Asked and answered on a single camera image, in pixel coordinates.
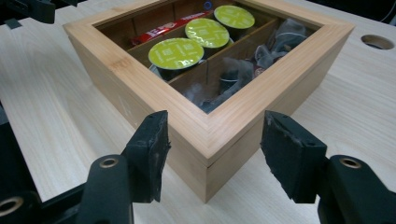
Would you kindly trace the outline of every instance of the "black machine part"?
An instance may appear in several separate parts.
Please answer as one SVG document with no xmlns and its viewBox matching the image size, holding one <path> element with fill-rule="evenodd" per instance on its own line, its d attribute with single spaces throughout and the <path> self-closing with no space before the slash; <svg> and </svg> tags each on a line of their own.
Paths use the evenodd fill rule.
<svg viewBox="0 0 396 224">
<path fill-rule="evenodd" d="M 336 155 L 291 117 L 266 111 L 262 152 L 282 188 L 296 203 L 320 197 L 321 223 L 396 223 L 396 194 L 365 162 Z"/>
<path fill-rule="evenodd" d="M 170 149 L 167 116 L 166 111 L 148 115 L 121 155 L 94 161 L 80 186 L 44 203 L 32 191 L 0 199 L 0 223 L 134 223 L 132 203 L 161 197 Z"/>
</svg>

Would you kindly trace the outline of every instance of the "wooden box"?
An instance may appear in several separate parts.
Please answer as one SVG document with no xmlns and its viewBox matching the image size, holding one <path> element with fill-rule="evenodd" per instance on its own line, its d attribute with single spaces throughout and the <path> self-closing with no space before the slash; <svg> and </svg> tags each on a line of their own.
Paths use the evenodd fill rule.
<svg viewBox="0 0 396 224">
<path fill-rule="evenodd" d="M 231 46 L 163 81 L 149 70 L 149 49 L 183 36 L 183 27 L 134 48 L 130 38 L 201 12 L 208 3 L 243 7 L 256 23 Z M 194 82 L 214 94 L 222 58 L 251 57 L 287 18 L 303 23 L 312 35 L 213 112 L 206 114 L 181 94 Z M 169 112 L 167 162 L 207 202 L 260 148 L 264 110 L 291 114 L 327 74 L 353 25 L 282 1 L 160 0 L 115 7 L 64 29 L 93 83 L 134 127 L 147 114 Z"/>
</svg>

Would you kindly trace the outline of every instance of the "light wood surface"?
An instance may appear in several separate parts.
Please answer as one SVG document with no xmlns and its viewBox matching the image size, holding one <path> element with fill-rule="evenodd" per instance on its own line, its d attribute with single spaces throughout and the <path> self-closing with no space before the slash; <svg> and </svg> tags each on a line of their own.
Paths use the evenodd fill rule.
<svg viewBox="0 0 396 224">
<path fill-rule="evenodd" d="M 89 0 L 58 10 L 53 25 L 27 19 L 21 28 L 0 27 L 0 98 L 44 201 L 84 182 L 91 162 L 120 153 L 134 132 L 92 85 L 62 27 L 126 2 Z M 361 43 L 363 35 L 396 43 L 396 28 L 289 2 L 357 25 L 328 75 L 292 117 L 328 145 L 328 156 L 366 161 L 396 191 L 396 49 Z M 135 203 L 134 220 L 318 223 L 318 213 L 315 204 L 287 198 L 258 151 L 207 204 L 165 166 L 161 203 Z"/>
</svg>

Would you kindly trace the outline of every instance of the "round hole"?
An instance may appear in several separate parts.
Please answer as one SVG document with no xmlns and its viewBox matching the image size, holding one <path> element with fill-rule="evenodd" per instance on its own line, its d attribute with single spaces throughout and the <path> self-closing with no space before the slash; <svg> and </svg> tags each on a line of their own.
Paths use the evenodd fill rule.
<svg viewBox="0 0 396 224">
<path fill-rule="evenodd" d="M 361 41 L 374 49 L 393 49 L 393 43 L 385 37 L 379 35 L 364 35 Z"/>
<path fill-rule="evenodd" d="M 355 160 L 352 159 L 348 159 L 348 158 L 341 158 L 340 162 L 349 167 L 349 168 L 353 168 L 353 169 L 360 169 L 361 168 L 361 164 Z"/>
<path fill-rule="evenodd" d="M 114 158 L 109 158 L 109 159 L 105 159 L 104 161 L 102 161 L 100 163 L 100 166 L 102 168 L 110 168 L 115 166 L 117 163 L 119 163 L 119 160 L 114 159 Z"/>
<path fill-rule="evenodd" d="M 23 198 L 12 197 L 0 202 L 0 217 L 13 213 L 23 205 Z"/>
</svg>

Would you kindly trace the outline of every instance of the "plastic wrapper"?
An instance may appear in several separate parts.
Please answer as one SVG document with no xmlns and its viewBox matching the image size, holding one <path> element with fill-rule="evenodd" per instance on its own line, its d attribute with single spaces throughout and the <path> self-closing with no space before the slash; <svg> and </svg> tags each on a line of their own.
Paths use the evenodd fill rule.
<svg viewBox="0 0 396 224">
<path fill-rule="evenodd" d="M 187 17 L 183 17 L 177 21 L 168 22 L 165 25 L 162 25 L 162 26 L 152 29 L 140 36 L 132 38 L 131 43 L 133 46 L 137 46 L 139 44 L 148 42 L 150 39 L 153 39 L 159 35 L 164 35 L 164 34 L 168 33 L 169 31 L 174 30 L 177 27 L 180 27 L 180 26 L 188 23 L 189 21 L 207 16 L 211 12 L 213 12 L 213 11 L 200 12 L 200 13 L 193 14 L 193 15 L 190 15 Z"/>
</svg>

